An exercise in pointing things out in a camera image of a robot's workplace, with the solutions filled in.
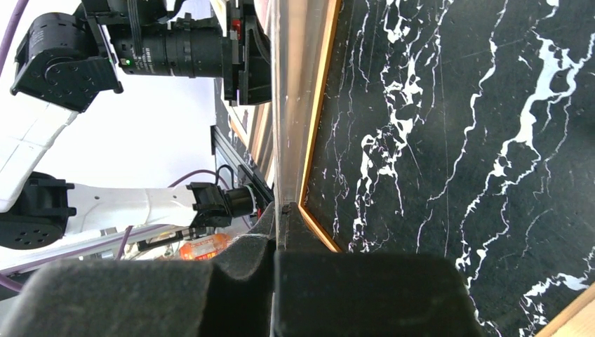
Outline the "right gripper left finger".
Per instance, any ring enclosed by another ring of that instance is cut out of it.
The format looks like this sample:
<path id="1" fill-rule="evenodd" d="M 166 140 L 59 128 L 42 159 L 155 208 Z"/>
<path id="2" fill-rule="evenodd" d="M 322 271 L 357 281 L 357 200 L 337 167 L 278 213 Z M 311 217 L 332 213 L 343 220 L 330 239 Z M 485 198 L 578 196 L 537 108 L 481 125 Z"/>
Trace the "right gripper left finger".
<path id="1" fill-rule="evenodd" d="M 2 336 L 268 336 L 276 206 L 206 261 L 61 260 L 35 272 Z"/>

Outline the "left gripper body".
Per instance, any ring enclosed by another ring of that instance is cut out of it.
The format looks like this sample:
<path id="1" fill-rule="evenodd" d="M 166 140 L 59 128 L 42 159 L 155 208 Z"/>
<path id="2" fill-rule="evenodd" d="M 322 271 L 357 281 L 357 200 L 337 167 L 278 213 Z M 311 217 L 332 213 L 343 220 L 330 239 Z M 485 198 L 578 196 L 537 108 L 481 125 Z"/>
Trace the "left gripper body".
<path id="1" fill-rule="evenodd" d="M 110 25 L 110 42 L 126 74 L 219 78 L 232 106 L 272 99 L 271 47 L 254 1 L 228 1 L 226 17 L 178 17 L 166 1 L 111 1 L 122 23 Z"/>

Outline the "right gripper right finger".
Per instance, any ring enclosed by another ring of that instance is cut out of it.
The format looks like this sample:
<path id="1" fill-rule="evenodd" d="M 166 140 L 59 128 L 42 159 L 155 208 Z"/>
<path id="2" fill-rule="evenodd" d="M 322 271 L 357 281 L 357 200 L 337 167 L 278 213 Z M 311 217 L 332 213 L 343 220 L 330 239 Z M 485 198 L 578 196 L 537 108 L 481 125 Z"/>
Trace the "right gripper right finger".
<path id="1" fill-rule="evenodd" d="M 276 336 L 482 336 L 455 266 L 415 253 L 333 253 L 297 204 L 273 205 Z"/>

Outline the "wooden picture frame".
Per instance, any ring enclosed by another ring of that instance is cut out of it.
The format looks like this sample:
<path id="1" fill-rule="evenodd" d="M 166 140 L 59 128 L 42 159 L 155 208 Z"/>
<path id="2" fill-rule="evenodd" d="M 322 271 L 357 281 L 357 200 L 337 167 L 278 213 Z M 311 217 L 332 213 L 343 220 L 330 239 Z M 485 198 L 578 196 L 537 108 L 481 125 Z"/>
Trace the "wooden picture frame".
<path id="1" fill-rule="evenodd" d="M 313 214 L 314 197 L 321 196 L 321 189 L 314 186 L 315 150 L 321 149 L 321 128 L 327 127 L 323 119 L 324 94 L 328 71 L 333 53 L 337 20 L 341 1 L 299 1 L 290 10 L 295 23 L 291 25 L 296 33 L 292 51 L 294 64 L 289 67 L 296 80 L 294 120 L 303 124 L 297 134 L 300 140 L 297 148 L 303 157 L 299 173 L 299 187 L 296 189 L 298 208 L 308 228 L 332 252 L 341 248 L 333 241 L 324 224 Z"/>

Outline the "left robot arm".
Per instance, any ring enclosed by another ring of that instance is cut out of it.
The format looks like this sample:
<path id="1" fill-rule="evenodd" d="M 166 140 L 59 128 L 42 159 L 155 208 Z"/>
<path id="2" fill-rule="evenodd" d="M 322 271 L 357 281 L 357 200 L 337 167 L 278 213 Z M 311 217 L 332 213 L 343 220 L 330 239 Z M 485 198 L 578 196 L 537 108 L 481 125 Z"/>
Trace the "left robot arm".
<path id="1" fill-rule="evenodd" d="M 200 79 L 233 105 L 271 98 L 252 1 L 195 19 L 182 1 L 2 1 L 1 246 L 112 227 L 252 214 L 247 187 L 166 186 L 209 134 Z"/>

